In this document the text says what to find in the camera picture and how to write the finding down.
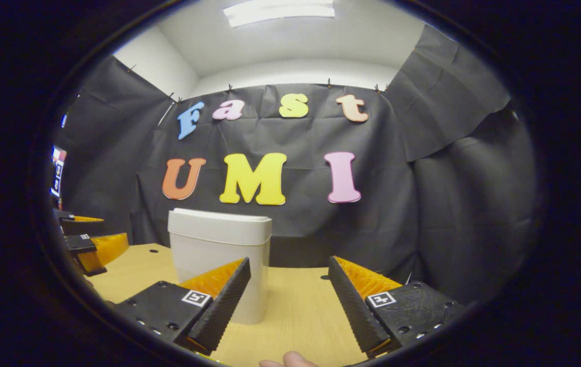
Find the wooden table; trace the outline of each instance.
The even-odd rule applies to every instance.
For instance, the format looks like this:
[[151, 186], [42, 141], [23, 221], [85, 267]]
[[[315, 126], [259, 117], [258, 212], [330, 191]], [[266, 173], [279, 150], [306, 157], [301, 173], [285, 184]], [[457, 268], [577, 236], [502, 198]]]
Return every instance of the wooden table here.
[[[131, 246], [107, 265], [108, 272], [88, 277], [111, 302], [122, 302], [156, 281], [178, 283], [169, 248]], [[281, 362], [298, 351], [320, 367], [366, 360], [331, 282], [320, 279], [327, 268], [270, 268], [265, 319], [257, 325], [229, 323], [211, 358], [234, 367], [257, 367], [258, 361]]]

